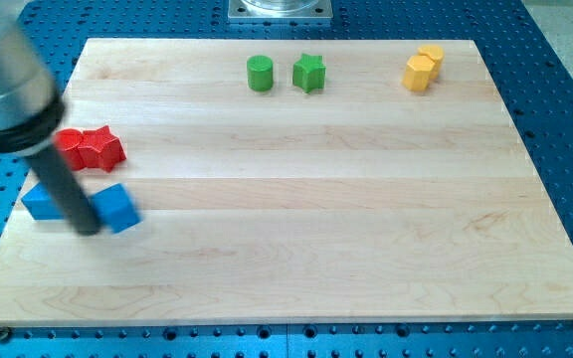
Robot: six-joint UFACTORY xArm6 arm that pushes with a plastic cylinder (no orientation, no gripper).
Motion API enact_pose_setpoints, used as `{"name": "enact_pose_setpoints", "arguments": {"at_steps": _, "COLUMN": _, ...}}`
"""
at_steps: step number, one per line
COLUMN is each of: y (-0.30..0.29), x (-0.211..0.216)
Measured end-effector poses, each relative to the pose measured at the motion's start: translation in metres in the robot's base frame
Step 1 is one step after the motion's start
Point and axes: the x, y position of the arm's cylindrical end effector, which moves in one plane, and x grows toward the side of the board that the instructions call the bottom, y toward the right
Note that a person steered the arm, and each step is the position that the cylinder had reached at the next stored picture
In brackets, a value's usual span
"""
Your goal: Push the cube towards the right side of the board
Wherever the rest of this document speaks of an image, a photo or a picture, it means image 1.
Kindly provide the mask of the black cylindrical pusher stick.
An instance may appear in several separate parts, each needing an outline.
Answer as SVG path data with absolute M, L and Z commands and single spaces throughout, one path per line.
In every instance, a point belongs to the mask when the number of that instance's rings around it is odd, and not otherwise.
M 27 149 L 24 158 L 75 232 L 97 234 L 99 215 L 58 149 L 52 143 L 40 143 Z

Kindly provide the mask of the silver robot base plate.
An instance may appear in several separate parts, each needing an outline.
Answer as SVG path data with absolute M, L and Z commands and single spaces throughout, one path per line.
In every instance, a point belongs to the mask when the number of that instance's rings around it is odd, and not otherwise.
M 239 22 L 333 18 L 331 0 L 229 0 L 227 12 Z

